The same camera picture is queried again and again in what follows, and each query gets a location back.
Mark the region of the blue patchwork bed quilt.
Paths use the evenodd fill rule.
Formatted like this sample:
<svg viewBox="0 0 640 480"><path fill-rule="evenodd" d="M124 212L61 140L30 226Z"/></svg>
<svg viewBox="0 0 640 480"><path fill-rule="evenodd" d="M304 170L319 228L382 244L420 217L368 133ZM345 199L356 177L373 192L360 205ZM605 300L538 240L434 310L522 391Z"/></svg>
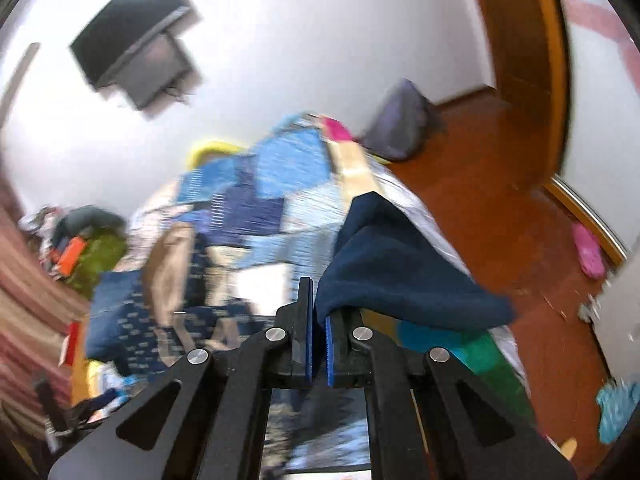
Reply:
<svg viewBox="0 0 640 480"><path fill-rule="evenodd" d="M442 258L471 277L420 198L341 129L313 114L285 119L252 148L215 157L163 186L134 214L127 261L117 270L138 276L113 325L134 376L160 378L186 353L185 344L231 350L267 327L277 308L294 299L300 278L318 284L360 194L390 200ZM176 290L174 278L170 285L149 283L168 278L174 262L186 284ZM515 413L535 421L518 345L506 326L452 332L364 317L410 349L444 346ZM261 479L370 466L361 390L275 392L266 437Z"/></svg>

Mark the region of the pink slipper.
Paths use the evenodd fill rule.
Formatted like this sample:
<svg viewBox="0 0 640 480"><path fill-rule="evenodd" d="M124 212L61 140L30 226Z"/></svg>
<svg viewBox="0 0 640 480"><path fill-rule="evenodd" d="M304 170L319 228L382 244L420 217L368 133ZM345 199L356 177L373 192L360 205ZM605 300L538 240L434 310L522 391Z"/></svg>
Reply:
<svg viewBox="0 0 640 480"><path fill-rule="evenodd" d="M582 272L588 278L600 280L605 276L606 269L597 237L578 222L572 225L572 234Z"/></svg>

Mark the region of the green storage box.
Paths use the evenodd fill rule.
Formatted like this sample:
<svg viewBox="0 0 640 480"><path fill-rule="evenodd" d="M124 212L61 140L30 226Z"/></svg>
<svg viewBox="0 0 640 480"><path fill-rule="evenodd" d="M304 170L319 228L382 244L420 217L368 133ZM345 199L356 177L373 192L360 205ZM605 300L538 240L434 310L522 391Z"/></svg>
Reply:
<svg viewBox="0 0 640 480"><path fill-rule="evenodd" d="M114 269L126 249L126 240L119 234L110 230L95 232L87 240L72 273L63 282L80 296L91 300L101 275Z"/></svg>

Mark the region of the wall mounted black television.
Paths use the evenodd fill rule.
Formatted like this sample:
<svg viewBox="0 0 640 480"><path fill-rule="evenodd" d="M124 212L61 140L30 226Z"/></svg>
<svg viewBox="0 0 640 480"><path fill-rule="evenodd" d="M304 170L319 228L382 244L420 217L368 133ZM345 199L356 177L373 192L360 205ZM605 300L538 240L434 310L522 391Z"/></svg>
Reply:
<svg viewBox="0 0 640 480"><path fill-rule="evenodd" d="M190 0L111 0L70 50L93 90L114 84L144 110L192 70L169 31L190 13Z"/></svg>

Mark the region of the orange box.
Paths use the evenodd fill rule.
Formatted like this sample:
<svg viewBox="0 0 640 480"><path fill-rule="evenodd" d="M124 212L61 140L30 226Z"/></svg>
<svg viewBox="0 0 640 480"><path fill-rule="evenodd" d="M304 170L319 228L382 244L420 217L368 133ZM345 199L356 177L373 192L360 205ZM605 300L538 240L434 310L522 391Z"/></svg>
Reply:
<svg viewBox="0 0 640 480"><path fill-rule="evenodd" d="M58 272L63 278L68 278L72 274L86 245L87 242L81 236L75 236L68 241L58 258Z"/></svg>

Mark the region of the yellow blanket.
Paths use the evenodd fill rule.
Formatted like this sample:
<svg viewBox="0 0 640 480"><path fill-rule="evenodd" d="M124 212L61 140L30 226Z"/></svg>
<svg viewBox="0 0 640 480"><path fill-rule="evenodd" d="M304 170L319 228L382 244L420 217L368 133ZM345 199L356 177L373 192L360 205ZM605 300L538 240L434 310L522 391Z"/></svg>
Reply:
<svg viewBox="0 0 640 480"><path fill-rule="evenodd" d="M239 154L244 148L224 141L210 141L189 152L186 169L193 170L213 159Z"/></svg>

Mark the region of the teal cloth on floor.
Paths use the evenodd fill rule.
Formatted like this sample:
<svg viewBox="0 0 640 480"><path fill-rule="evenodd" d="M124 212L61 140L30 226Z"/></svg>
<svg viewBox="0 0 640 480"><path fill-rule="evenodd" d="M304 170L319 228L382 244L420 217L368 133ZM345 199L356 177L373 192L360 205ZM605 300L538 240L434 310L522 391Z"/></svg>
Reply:
<svg viewBox="0 0 640 480"><path fill-rule="evenodd" d="M596 402L601 412L598 436L603 444L613 443L622 434L639 398L638 382L612 380L598 391Z"/></svg>

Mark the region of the striped curtain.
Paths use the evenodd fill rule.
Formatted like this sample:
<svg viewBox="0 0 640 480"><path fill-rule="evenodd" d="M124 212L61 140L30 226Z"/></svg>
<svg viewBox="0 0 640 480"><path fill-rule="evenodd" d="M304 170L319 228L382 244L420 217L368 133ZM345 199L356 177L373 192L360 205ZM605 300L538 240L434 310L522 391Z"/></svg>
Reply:
<svg viewBox="0 0 640 480"><path fill-rule="evenodd" d="M1 421L40 438L44 415L34 382L47 377L58 404L72 405L72 369L60 355L68 326L87 313L88 304L44 272L18 229L20 213L2 176Z"/></svg>

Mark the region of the red box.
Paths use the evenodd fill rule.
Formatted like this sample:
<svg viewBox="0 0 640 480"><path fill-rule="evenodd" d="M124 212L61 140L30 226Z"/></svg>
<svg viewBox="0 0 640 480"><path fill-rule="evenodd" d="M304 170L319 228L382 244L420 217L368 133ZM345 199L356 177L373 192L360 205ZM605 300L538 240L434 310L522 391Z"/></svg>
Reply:
<svg viewBox="0 0 640 480"><path fill-rule="evenodd" d="M79 321L71 322L67 327L67 334L63 339L60 358L58 359L59 366L73 366L80 329L81 322Z"/></svg>

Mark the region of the purple grey bag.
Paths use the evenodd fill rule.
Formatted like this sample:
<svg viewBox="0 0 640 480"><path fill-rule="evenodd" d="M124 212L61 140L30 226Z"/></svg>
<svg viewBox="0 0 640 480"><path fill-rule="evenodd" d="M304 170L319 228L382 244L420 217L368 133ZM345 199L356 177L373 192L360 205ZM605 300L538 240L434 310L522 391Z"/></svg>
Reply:
<svg viewBox="0 0 640 480"><path fill-rule="evenodd" d="M403 79L386 96L359 142L375 156L402 162L420 151L428 136L444 130L437 107L412 81Z"/></svg>

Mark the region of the navy patterned garment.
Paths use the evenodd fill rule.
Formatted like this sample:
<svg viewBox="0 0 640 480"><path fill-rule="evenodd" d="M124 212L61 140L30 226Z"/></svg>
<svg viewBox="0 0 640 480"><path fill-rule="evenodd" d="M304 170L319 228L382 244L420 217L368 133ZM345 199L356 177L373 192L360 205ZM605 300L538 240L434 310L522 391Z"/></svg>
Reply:
<svg viewBox="0 0 640 480"><path fill-rule="evenodd" d="M474 373L506 375L498 346L509 300L475 283L424 234L422 208L375 193L349 211L297 198L218 200L190 211L128 271L106 272L93 295L89 359L152 379L188 350L231 350L316 285L321 321L353 306L396 318L401 343L443 346Z"/></svg>

